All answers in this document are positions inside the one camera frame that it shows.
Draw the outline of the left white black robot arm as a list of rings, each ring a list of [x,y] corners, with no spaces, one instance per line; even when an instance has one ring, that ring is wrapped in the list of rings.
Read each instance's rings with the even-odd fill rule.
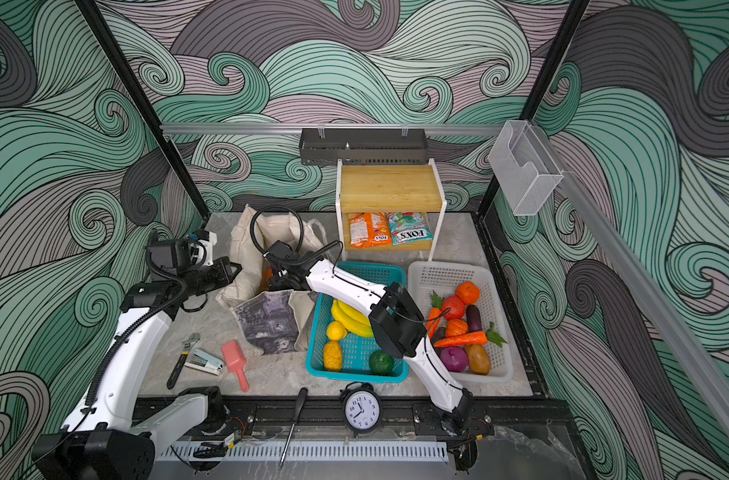
[[[156,458],[190,430],[218,433],[226,427],[228,409],[214,386],[182,392],[140,424],[132,418],[154,352],[178,308],[192,296],[227,286],[242,267],[226,257],[186,273],[148,267],[158,278],[126,294],[118,332],[86,394],[58,432],[34,444],[34,465],[46,479],[146,479]]]

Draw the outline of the beige canvas tote bag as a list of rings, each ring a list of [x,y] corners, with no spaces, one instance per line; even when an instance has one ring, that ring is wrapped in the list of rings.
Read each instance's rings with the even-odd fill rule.
[[[255,215],[256,210],[246,206],[230,232],[228,258],[242,271],[216,299],[236,317],[246,341],[262,354],[305,352],[316,295],[308,290],[270,291],[268,262],[260,252],[277,241],[298,246],[302,253],[314,252],[328,241],[326,230],[320,221],[298,222],[292,213]]]

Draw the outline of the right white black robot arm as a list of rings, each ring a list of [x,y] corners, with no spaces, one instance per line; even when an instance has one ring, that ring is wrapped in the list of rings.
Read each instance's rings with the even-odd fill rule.
[[[268,285],[328,295],[366,315],[378,346],[406,361],[427,388],[444,430],[456,436],[466,434],[473,394],[440,360],[428,338],[425,318],[407,288],[398,282],[368,282],[340,269],[328,259],[333,249],[342,251],[344,245],[335,241],[319,250],[300,253],[298,248],[277,241],[258,251],[274,271]]]

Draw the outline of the yellow banana bunch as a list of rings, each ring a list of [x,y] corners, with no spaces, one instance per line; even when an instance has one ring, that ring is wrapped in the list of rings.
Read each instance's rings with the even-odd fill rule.
[[[350,307],[348,304],[344,304],[338,300],[334,300],[332,308],[332,317],[334,320],[342,323],[348,332],[360,336],[362,338],[373,338],[374,331],[372,330],[370,319],[364,314],[358,312],[354,307]]]

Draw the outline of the small carrot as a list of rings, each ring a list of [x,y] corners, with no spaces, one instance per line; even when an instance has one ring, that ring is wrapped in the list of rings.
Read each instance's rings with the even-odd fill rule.
[[[428,338],[432,339],[437,329],[440,326],[443,317],[443,306],[444,299],[436,292],[432,292],[431,303],[432,309],[427,319],[427,334]]]

